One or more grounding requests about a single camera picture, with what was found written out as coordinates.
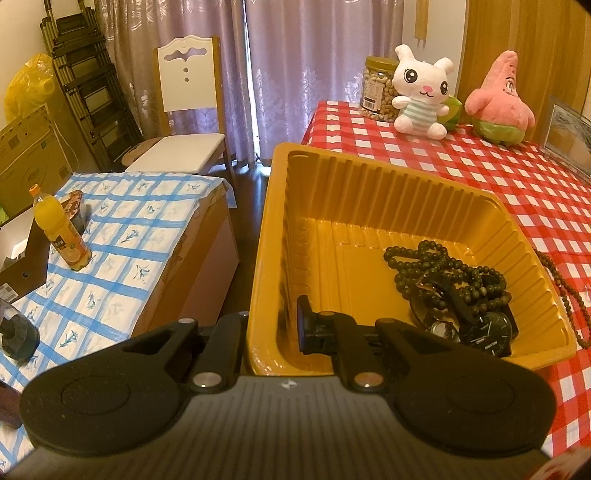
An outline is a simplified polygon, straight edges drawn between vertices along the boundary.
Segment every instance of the chair backrest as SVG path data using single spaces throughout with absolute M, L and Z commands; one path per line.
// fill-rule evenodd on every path
M 154 68 L 165 135 L 170 134 L 168 112 L 199 108 L 216 108 L 219 131 L 225 133 L 219 37 L 175 38 L 154 50 Z

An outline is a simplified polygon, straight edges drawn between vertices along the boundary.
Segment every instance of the red checkered tablecloth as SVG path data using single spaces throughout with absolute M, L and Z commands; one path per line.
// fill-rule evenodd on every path
M 499 147 L 474 135 L 470 126 L 441 141 L 403 135 L 392 124 L 359 115 L 357 105 L 346 102 L 320 102 L 302 143 L 432 172 L 494 193 L 532 245 L 549 253 L 591 306 L 591 189 L 534 144 Z M 573 310 L 587 338 L 579 307 Z M 552 456 L 572 445 L 591 445 L 591 350 L 579 348 L 574 358 L 547 370 L 558 409 L 544 450 Z

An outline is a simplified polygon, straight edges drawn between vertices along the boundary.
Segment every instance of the picture frame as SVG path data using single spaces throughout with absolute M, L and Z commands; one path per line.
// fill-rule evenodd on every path
M 591 121 L 552 97 L 544 153 L 591 185 Z

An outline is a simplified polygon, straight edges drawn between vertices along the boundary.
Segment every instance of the blue checkered tablecloth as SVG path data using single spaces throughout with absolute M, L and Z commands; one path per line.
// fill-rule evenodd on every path
M 44 286 L 14 306 L 39 329 L 26 365 L 0 353 L 0 378 L 22 391 L 38 374 L 129 338 L 195 211 L 223 180 L 186 174 L 75 174 L 56 194 L 84 192 L 92 260 L 70 270 L 52 247 Z M 0 427 L 0 469 L 32 449 L 24 428 Z

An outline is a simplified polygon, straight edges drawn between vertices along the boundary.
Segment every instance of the white rabbit plush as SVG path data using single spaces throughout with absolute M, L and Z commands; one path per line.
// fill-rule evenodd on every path
M 400 64 L 394 72 L 392 85 L 399 93 L 392 100 L 394 108 L 401 109 L 394 128 L 402 134 L 426 135 L 435 140 L 446 136 L 446 128 L 437 123 L 438 116 L 449 113 L 442 103 L 449 96 L 447 74 L 453 72 L 448 58 L 434 65 L 414 58 L 408 45 L 396 47 Z

